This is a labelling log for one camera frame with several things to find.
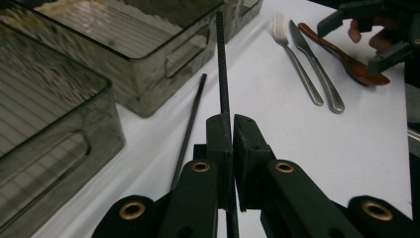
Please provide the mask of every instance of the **butter knife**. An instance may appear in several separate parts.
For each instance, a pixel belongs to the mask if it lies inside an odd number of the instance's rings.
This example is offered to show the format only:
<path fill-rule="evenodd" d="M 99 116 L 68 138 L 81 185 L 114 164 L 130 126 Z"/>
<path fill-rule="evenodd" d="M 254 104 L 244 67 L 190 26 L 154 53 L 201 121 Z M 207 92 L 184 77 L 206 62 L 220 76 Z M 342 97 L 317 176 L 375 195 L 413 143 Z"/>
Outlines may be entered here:
<path fill-rule="evenodd" d="M 327 100 L 330 105 L 331 111 L 333 111 L 334 113 L 342 113 L 345 109 L 344 102 L 342 98 L 340 97 L 340 94 L 337 91 L 336 87 L 334 86 L 333 82 L 328 77 L 321 63 L 315 57 L 308 43 L 303 38 L 299 29 L 293 23 L 292 20 L 290 20 L 289 22 L 289 28 L 290 28 L 290 34 L 293 38 L 294 44 L 296 44 L 296 46 L 302 52 L 305 53 L 305 55 L 308 57 L 309 61 L 311 62 L 312 66 L 314 67 L 316 73 L 318 74 L 318 77 L 321 80 L 322 86 L 324 87 L 325 93 L 327 95 Z"/>

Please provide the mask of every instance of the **wooden spoon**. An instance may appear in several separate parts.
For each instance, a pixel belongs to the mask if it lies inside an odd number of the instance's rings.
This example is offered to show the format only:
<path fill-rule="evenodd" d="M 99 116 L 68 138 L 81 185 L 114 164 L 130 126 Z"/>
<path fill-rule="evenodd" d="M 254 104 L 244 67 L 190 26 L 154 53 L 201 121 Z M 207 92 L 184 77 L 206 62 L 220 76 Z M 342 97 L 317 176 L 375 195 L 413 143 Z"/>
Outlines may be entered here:
<path fill-rule="evenodd" d="M 318 37 L 318 35 L 314 31 L 312 31 L 312 29 L 308 25 L 304 23 L 299 23 L 298 28 L 312 41 L 316 42 L 329 53 L 338 57 L 343 63 L 346 72 L 355 81 L 365 85 L 385 85 L 389 83 L 389 79 L 382 74 L 369 74 L 368 66 L 366 64 L 358 61 L 357 59 L 352 58 L 351 56 L 347 55 L 342 50 L 340 50 L 338 47 Z"/>

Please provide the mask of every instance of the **white tablecloth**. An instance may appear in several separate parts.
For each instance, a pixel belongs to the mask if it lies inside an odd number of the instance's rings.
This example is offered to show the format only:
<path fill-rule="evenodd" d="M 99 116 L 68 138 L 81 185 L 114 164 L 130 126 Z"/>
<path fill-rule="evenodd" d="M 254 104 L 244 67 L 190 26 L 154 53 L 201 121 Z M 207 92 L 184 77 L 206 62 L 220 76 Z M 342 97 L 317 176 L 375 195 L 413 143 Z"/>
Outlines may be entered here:
<path fill-rule="evenodd" d="M 290 36 L 291 48 L 324 98 L 322 107 L 312 103 L 288 55 L 272 39 L 275 12 L 316 29 L 333 9 L 305 0 L 264 0 L 260 14 L 226 45 L 232 118 L 242 114 L 255 119 L 276 156 L 297 163 L 332 200 L 347 205 L 354 196 L 371 195 L 411 216 L 402 65 L 384 72 L 389 85 L 361 86 L 336 58 L 306 38 L 346 104 L 343 114 L 334 114 L 315 71 Z M 372 33 L 357 46 L 347 37 L 348 26 L 346 21 L 326 39 L 367 62 L 374 55 L 367 43 Z M 139 194 L 156 200 L 165 195 L 202 73 L 208 80 L 185 156 L 191 160 L 193 144 L 206 143 L 205 120 L 220 113 L 217 56 L 151 118 L 117 105 L 125 148 L 35 237 L 90 237 L 118 199 Z M 265 237 L 257 211 L 239 219 L 241 237 Z M 222 213 L 218 237 L 226 237 Z"/>

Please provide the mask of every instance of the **utensil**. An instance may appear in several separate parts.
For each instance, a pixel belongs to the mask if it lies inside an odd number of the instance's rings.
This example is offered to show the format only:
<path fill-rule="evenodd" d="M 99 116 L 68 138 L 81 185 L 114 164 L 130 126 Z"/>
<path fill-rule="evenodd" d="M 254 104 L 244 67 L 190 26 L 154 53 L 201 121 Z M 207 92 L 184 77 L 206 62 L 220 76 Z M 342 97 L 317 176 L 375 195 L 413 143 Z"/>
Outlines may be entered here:
<path fill-rule="evenodd" d="M 327 40 L 319 38 L 319 36 L 314 31 L 312 31 L 312 29 L 305 23 L 299 23 L 297 27 L 312 41 L 323 47 L 329 53 L 339 58 L 343 63 L 346 72 L 355 81 L 364 85 L 386 85 L 389 83 L 389 79 L 381 73 L 375 75 L 369 74 L 368 66 L 366 64 L 347 55 Z"/>
<path fill-rule="evenodd" d="M 274 18 L 272 20 L 272 37 L 279 45 L 284 47 L 284 49 L 286 50 L 287 54 L 289 55 L 291 61 L 294 64 L 294 67 L 297 70 L 297 73 L 302 79 L 303 85 L 305 86 L 306 91 L 308 91 L 312 101 L 315 103 L 315 105 L 322 106 L 324 104 L 324 100 L 322 100 L 317 89 L 315 88 L 305 69 L 303 69 L 303 66 L 302 64 L 300 64 L 296 55 L 288 46 L 284 16 L 282 14 L 277 13 L 274 15 Z"/>
<path fill-rule="evenodd" d="M 301 51 L 305 53 L 305 55 L 308 57 L 309 61 L 311 62 L 312 66 L 314 67 L 316 73 L 318 74 L 318 77 L 321 80 L 322 86 L 324 87 L 325 93 L 327 94 L 327 99 L 330 104 L 331 111 L 333 111 L 334 113 L 342 113 L 345 108 L 344 102 L 342 98 L 340 97 L 340 94 L 337 91 L 336 87 L 334 86 L 333 82 L 328 77 L 321 63 L 312 53 L 311 49 L 309 48 L 309 45 L 306 43 L 306 40 L 303 38 L 299 29 L 291 20 L 289 22 L 289 27 L 290 27 L 290 34 L 293 38 L 294 43 Z"/>

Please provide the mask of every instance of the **gray translucent tray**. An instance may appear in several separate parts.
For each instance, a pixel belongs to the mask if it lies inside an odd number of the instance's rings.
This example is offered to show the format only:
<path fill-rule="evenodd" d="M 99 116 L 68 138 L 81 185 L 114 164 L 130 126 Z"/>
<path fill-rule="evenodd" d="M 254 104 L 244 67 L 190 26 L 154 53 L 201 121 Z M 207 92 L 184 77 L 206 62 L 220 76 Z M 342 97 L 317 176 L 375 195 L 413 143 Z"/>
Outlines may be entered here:
<path fill-rule="evenodd" d="M 259 14 L 263 0 L 225 0 L 225 41 L 229 42 Z"/>
<path fill-rule="evenodd" d="M 112 80 L 117 102 L 153 115 L 214 56 L 223 0 L 2 0 L 0 21 Z"/>
<path fill-rule="evenodd" d="M 123 147 L 111 84 L 0 24 L 0 237 L 29 237 Z"/>

